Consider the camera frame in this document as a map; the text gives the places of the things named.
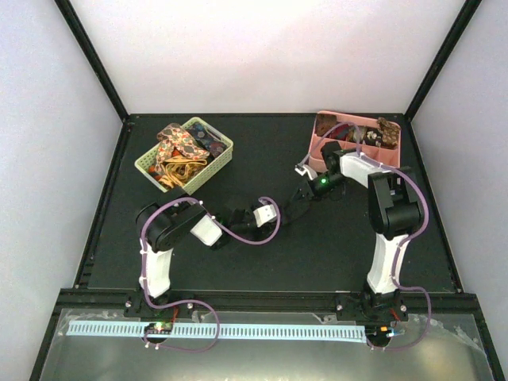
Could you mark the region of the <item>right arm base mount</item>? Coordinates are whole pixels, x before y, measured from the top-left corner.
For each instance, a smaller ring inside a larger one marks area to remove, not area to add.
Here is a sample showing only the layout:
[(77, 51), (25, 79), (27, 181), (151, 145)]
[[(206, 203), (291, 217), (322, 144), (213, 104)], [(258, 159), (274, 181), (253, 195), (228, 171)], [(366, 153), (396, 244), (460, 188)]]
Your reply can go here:
[(399, 291), (389, 294), (374, 294), (371, 291), (339, 293), (335, 295), (338, 320), (356, 321), (359, 324), (390, 324), (392, 321), (407, 321), (407, 312), (402, 310)]

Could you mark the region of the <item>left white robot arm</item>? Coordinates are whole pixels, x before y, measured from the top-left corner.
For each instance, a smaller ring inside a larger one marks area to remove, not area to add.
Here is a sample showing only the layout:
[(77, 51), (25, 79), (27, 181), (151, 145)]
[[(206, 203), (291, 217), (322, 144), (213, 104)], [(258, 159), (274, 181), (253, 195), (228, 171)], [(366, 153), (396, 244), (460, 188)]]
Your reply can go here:
[(193, 236), (206, 247), (219, 249), (232, 239), (249, 245), (271, 241), (282, 224), (282, 213), (276, 202), (268, 197), (247, 209), (227, 210), (212, 214), (202, 201), (191, 197), (183, 188), (166, 193), (165, 204), (153, 202), (136, 217), (136, 227), (142, 256), (140, 287), (147, 293), (142, 306), (153, 317), (165, 315), (171, 299), (170, 266), (174, 249)]

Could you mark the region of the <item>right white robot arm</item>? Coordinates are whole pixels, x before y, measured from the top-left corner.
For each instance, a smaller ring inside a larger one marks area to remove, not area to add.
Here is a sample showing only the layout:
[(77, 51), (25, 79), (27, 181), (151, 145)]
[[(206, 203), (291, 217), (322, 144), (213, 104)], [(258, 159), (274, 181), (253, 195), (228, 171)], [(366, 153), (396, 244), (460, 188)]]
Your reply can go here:
[(373, 160), (355, 148), (343, 149), (336, 141), (321, 148), (326, 171), (315, 175), (304, 164), (295, 166), (303, 177), (283, 207), (283, 221), (301, 217), (312, 201), (328, 194), (344, 179), (368, 190), (368, 216), (375, 232), (375, 252), (367, 285), (371, 292), (360, 301), (363, 315), (378, 320), (390, 309), (385, 294), (402, 290), (399, 276), (406, 249), (428, 225), (429, 208), (409, 167), (397, 169)]

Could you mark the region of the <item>black necktie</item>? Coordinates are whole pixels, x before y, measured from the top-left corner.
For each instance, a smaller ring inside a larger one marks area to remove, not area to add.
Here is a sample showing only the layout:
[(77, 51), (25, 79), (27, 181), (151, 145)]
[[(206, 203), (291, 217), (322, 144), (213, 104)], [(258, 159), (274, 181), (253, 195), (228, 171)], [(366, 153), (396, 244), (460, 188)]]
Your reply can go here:
[(309, 210), (313, 199), (308, 195), (294, 194), (281, 208), (281, 226), (289, 225), (303, 217)]

